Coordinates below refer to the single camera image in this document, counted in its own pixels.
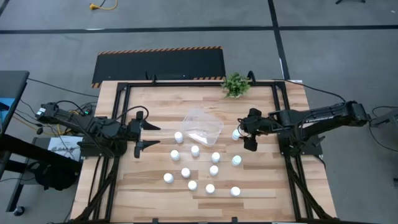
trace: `orange striped edge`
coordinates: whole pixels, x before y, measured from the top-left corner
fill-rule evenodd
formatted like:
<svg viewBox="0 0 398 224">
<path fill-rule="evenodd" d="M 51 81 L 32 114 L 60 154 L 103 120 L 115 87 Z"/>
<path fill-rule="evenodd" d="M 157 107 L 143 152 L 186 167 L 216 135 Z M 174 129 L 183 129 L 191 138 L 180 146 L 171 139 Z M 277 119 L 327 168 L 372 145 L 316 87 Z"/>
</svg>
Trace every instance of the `orange striped edge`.
<svg viewBox="0 0 398 224">
<path fill-rule="evenodd" d="M 91 84 L 91 87 L 92 87 L 92 88 L 99 88 L 100 86 L 101 86 L 100 83 L 93 83 L 93 84 Z"/>
<path fill-rule="evenodd" d="M 206 50 L 206 49 L 222 49 L 221 46 L 217 47 L 178 47 L 171 49 L 141 49 L 141 50 L 116 50 L 116 51 L 104 51 L 99 52 L 98 55 L 103 54 L 129 54 L 129 53 L 139 53 L 139 52 L 159 52 L 159 51 L 174 51 L 174 50 Z"/>
</svg>

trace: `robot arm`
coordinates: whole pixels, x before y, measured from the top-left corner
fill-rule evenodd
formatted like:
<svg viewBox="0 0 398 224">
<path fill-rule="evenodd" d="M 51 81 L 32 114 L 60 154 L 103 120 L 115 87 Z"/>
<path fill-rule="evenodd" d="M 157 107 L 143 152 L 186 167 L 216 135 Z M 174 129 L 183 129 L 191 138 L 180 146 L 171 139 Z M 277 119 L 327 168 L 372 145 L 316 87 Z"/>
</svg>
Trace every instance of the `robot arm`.
<svg viewBox="0 0 398 224">
<path fill-rule="evenodd" d="M 256 136 L 286 132 L 293 147 L 300 147 L 310 137 L 340 126 L 364 126 L 369 121 L 362 104 L 355 101 L 338 103 L 314 110 L 280 110 L 263 118 L 261 111 L 251 108 L 239 127 L 249 136 L 243 137 L 244 148 L 257 150 Z"/>
<path fill-rule="evenodd" d="M 35 117 L 41 123 L 61 124 L 73 132 L 84 134 L 82 142 L 78 143 L 82 156 L 121 156 L 127 150 L 127 141 L 134 141 L 134 157 L 139 158 L 146 147 L 160 142 L 141 140 L 141 129 L 160 130 L 143 119 L 143 114 L 138 111 L 136 118 L 128 125 L 122 125 L 107 117 L 82 116 L 60 109 L 56 103 L 47 103 L 41 105 Z"/>
</svg>

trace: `transparent plastic bowl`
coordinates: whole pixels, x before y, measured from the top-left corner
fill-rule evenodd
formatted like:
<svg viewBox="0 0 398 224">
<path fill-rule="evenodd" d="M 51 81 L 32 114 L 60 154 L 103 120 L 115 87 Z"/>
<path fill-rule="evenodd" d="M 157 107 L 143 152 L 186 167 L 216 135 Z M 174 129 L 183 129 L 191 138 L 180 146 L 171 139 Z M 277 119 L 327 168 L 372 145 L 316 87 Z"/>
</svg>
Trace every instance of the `transparent plastic bowl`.
<svg viewBox="0 0 398 224">
<path fill-rule="evenodd" d="M 222 121 L 199 109 L 190 110 L 180 127 L 181 132 L 186 136 L 208 147 L 216 143 L 223 128 Z"/>
</svg>

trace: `wooden table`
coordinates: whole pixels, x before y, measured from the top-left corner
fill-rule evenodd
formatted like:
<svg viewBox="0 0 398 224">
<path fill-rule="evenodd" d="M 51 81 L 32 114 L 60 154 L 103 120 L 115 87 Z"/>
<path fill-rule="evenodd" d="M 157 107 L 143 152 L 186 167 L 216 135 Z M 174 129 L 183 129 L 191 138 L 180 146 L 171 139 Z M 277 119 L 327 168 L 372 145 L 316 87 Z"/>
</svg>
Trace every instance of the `wooden table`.
<svg viewBox="0 0 398 224">
<path fill-rule="evenodd" d="M 96 116 L 111 117 L 117 84 L 103 82 Z M 307 110 L 303 87 L 291 83 L 286 83 L 286 86 L 291 109 Z M 141 153 L 140 159 L 134 158 L 134 143 L 129 144 L 119 164 L 111 222 L 151 222 L 152 218 L 159 218 L 160 222 L 230 222 L 231 217 L 238 217 L 242 222 L 295 220 L 285 162 L 280 155 L 275 134 L 258 137 L 257 152 L 244 149 L 241 140 L 231 139 L 238 125 L 236 119 L 246 117 L 250 108 L 261 110 L 263 115 L 275 111 L 271 88 L 254 86 L 240 99 L 224 96 L 220 87 L 131 88 L 129 107 L 147 107 L 148 122 L 162 128 L 160 131 L 143 131 L 142 139 L 158 139 L 161 143 L 148 147 Z M 119 114 L 122 104 L 123 100 L 119 105 Z M 213 147 L 202 146 L 187 136 L 183 144 L 175 143 L 174 132 L 192 108 L 201 108 L 224 122 L 224 129 Z M 128 113 L 127 122 L 135 113 L 134 110 Z M 201 150 L 197 159 L 190 155 L 190 148 L 194 144 Z M 181 159 L 177 162 L 170 158 L 173 149 L 180 152 Z M 221 154 L 217 164 L 220 171 L 216 177 L 209 174 L 213 152 Z M 243 158 L 243 164 L 238 167 L 231 165 L 235 155 Z M 87 205 L 96 160 L 89 158 L 83 163 L 71 218 L 77 217 Z M 324 210 L 335 217 L 323 164 L 313 156 L 302 156 L 302 160 L 309 191 Z M 196 192 L 188 190 L 189 180 L 180 175 L 184 167 L 191 170 L 189 180 L 198 183 Z M 173 184 L 163 181 L 163 175 L 167 172 L 174 175 Z M 98 186 L 99 173 L 94 192 Z M 215 185 L 216 192 L 213 195 L 206 194 L 207 184 Z M 234 186 L 241 189 L 241 195 L 236 198 L 229 194 Z M 305 217 L 299 190 L 298 197 L 302 216 Z M 100 217 L 104 216 L 106 198 L 107 193 L 101 204 Z"/>
</svg>

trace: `potted plant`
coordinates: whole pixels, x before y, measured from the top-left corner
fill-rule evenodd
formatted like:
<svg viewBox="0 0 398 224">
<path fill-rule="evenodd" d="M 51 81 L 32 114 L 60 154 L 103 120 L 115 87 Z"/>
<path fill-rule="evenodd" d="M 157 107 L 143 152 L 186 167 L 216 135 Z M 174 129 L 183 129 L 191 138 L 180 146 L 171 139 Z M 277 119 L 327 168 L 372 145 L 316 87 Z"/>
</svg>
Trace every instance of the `potted plant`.
<svg viewBox="0 0 398 224">
<path fill-rule="evenodd" d="M 221 84 L 224 89 L 228 89 L 226 97 L 239 98 L 242 96 L 248 89 L 250 89 L 250 85 L 248 84 L 247 78 L 241 76 L 238 72 L 233 73 L 228 78 L 224 80 L 224 83 Z"/>
</svg>

